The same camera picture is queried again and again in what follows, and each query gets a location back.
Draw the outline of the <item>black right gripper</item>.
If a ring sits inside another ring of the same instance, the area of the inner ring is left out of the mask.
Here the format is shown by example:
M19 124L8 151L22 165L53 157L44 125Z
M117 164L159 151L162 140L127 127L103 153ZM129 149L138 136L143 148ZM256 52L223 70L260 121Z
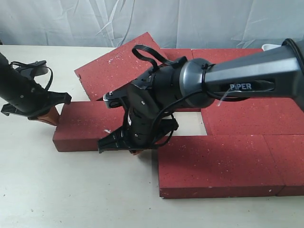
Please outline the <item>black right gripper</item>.
M165 135L171 137L179 127L174 109L179 100L177 83L127 83L118 88L126 89L130 103L124 109L123 124L108 136L98 140L98 150L128 150L139 155L143 150L157 149Z

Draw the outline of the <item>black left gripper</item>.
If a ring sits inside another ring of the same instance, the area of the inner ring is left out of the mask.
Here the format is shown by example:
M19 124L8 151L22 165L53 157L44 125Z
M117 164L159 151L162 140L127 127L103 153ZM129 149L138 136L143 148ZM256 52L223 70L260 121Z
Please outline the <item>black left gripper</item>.
M67 92L49 91L52 81L42 87L34 80L1 81L0 97L7 103L1 108L1 113L35 119L52 126L59 123L58 104L70 104L71 95Z

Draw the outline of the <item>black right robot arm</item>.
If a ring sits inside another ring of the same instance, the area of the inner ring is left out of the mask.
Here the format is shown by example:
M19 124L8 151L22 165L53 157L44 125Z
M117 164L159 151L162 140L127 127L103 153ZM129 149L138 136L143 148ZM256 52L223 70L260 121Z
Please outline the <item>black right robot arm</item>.
M288 38L277 48L220 64L203 58L171 61L145 45L135 45L132 53L151 67L103 95L108 108L122 107L124 115L121 127L98 140L99 152L158 149L179 127L177 109L206 108L215 100L284 97L304 106L302 41Z

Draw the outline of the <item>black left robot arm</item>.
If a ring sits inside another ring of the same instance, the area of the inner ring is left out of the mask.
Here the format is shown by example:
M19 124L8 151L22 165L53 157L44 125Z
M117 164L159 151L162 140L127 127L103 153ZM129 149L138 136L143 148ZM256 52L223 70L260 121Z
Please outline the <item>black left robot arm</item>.
M45 60L29 64L9 62L1 54L0 97L7 103L0 112L57 126L60 114L56 105L70 104L72 97L67 92L50 91L52 82L53 71Z

